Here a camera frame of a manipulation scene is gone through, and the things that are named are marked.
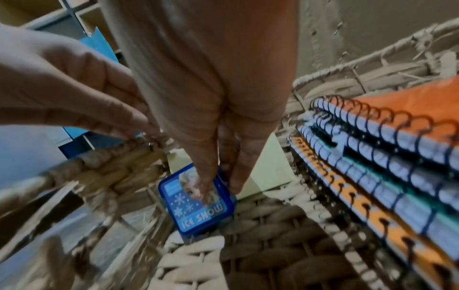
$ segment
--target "yellow paper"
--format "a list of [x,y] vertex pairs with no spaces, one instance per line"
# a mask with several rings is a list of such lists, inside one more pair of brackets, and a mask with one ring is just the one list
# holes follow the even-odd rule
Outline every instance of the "yellow paper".
[[[183,149],[173,150],[167,155],[171,173],[177,172],[191,164],[191,158]],[[238,199],[272,189],[295,179],[295,174],[285,158],[284,151],[277,141],[275,134],[271,134],[263,151],[253,168],[250,178],[245,183]]]

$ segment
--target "woven wicker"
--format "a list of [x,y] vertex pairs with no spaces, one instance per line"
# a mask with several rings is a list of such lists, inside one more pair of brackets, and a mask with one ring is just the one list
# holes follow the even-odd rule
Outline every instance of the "woven wicker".
[[[296,80],[276,133],[282,146],[289,146],[286,137],[307,117],[307,103],[317,96],[378,95],[455,75],[458,28],[459,19],[434,25],[361,59]],[[156,192],[157,182],[168,174],[164,156],[170,146],[160,142],[151,148],[143,139],[130,140],[0,191],[3,216],[43,192],[57,191],[0,249],[0,261],[32,241],[40,221],[68,194],[77,194],[102,216],[69,250],[58,237],[46,239],[12,289],[67,290],[76,277],[91,290],[426,287],[341,201],[297,168],[295,160],[301,159],[291,152],[286,158],[298,175],[295,182],[239,201],[235,215],[218,230],[184,245]],[[122,216],[147,206],[153,208],[148,225],[107,269],[95,267],[90,253],[105,233],[115,223],[134,230]]]

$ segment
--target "snowflake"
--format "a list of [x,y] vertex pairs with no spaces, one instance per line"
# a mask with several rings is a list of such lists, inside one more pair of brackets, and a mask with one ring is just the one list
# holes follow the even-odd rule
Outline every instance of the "snowflake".
[[176,217],[181,217],[181,216],[183,215],[183,213],[182,213],[182,208],[180,208],[180,207],[176,208],[176,209],[174,210],[174,215],[175,215]]
[[193,205],[191,203],[188,203],[186,205],[186,211],[189,212],[189,213],[193,211]]
[[183,195],[181,195],[181,194],[177,194],[177,195],[175,196],[175,200],[174,200],[174,201],[175,201],[175,203],[176,203],[177,205],[184,204],[184,203],[185,203],[185,197],[184,197]]

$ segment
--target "small blue case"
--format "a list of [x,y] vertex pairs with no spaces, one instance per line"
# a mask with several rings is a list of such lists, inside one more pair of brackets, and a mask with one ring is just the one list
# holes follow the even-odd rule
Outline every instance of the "small blue case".
[[159,193],[180,235],[184,237],[198,236],[208,231],[220,220],[233,215],[235,209],[236,199],[230,196],[220,170],[208,193],[208,206],[192,198],[197,191],[196,178],[196,168],[190,164],[158,185]]

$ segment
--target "human hand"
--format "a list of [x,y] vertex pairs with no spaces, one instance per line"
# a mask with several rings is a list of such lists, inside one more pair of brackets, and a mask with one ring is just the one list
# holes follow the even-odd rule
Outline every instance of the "human hand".
[[131,71],[62,36],[0,24],[0,125],[80,127],[120,138],[159,129]]
[[218,158],[239,193],[285,111],[297,0],[99,3],[158,123],[195,164],[201,193]]

